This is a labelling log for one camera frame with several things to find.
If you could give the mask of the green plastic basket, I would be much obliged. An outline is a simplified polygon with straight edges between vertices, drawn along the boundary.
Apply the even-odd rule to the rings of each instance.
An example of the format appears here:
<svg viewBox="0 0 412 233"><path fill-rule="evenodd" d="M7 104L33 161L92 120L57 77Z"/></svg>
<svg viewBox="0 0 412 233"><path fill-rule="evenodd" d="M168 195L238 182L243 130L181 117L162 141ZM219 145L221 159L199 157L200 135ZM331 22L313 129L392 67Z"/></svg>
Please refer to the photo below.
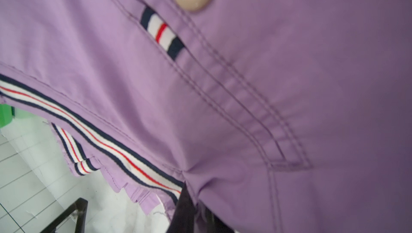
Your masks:
<svg viewBox="0 0 412 233"><path fill-rule="evenodd" d="M1 116L0 127L3 128L7 126L8 124L12 123L14 119L30 118L30 117L33 117L33 114L28 111L12 107L10 105L1 104L0 116Z"/></svg>

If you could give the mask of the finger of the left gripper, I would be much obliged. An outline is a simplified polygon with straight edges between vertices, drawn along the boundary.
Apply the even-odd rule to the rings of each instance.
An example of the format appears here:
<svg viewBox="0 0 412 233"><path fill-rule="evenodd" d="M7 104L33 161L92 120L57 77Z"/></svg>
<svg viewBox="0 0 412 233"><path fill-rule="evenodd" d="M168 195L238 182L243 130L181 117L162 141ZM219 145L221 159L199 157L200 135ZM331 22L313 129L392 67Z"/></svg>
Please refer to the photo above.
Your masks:
<svg viewBox="0 0 412 233"><path fill-rule="evenodd" d="M74 233L84 233L86 226L86 215L89 202L83 198L78 198L66 210L64 210L55 220L47 225L41 233L56 233L69 219L75 215Z"/></svg>

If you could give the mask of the purple pants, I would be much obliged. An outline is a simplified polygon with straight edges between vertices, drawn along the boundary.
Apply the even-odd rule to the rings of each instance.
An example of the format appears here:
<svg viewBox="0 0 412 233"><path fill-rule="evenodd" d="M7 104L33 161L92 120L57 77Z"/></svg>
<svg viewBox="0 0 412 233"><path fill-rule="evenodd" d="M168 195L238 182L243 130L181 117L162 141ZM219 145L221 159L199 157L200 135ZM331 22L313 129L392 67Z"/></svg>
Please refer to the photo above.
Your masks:
<svg viewBox="0 0 412 233"><path fill-rule="evenodd" d="M412 0L1 0L1 101L198 232L412 230Z"/></svg>

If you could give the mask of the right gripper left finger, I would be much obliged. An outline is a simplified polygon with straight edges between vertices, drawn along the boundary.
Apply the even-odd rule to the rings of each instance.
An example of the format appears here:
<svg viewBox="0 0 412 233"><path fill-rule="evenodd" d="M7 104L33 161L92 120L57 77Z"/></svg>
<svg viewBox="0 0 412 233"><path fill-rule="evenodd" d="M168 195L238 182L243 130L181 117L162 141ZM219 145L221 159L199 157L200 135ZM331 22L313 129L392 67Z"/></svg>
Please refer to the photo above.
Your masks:
<svg viewBox="0 0 412 233"><path fill-rule="evenodd" d="M166 233L194 233L195 206L184 184Z"/></svg>

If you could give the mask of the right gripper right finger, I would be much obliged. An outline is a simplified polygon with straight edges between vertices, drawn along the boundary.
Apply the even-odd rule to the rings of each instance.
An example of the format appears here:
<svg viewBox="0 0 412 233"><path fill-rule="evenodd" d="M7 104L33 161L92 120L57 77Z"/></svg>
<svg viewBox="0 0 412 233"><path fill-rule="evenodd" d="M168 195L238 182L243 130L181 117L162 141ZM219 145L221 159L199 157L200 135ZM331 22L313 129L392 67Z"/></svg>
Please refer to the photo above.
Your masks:
<svg viewBox="0 0 412 233"><path fill-rule="evenodd" d="M206 208L207 233L235 233L233 229L221 221L210 209Z"/></svg>

